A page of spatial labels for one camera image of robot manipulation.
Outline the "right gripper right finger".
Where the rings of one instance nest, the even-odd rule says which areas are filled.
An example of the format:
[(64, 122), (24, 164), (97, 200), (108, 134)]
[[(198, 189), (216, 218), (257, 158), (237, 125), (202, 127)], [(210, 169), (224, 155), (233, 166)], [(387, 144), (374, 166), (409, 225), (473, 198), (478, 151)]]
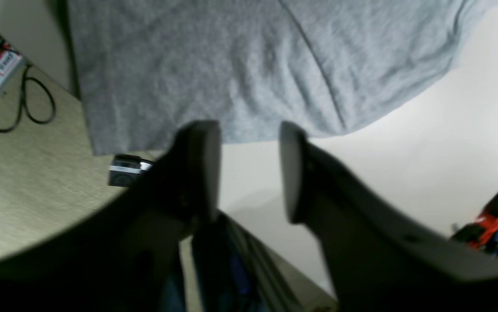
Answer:
[(279, 151), (289, 221), (318, 239), (342, 312), (498, 312), (498, 256), (403, 215), (295, 123)]

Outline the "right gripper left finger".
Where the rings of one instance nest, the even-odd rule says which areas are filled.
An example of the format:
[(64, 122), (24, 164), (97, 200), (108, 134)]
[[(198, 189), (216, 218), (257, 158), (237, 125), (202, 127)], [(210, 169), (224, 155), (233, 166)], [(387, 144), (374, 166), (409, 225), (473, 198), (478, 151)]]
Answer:
[(0, 260), (0, 312), (155, 312), (178, 243), (217, 219), (221, 129), (191, 122), (112, 202)]

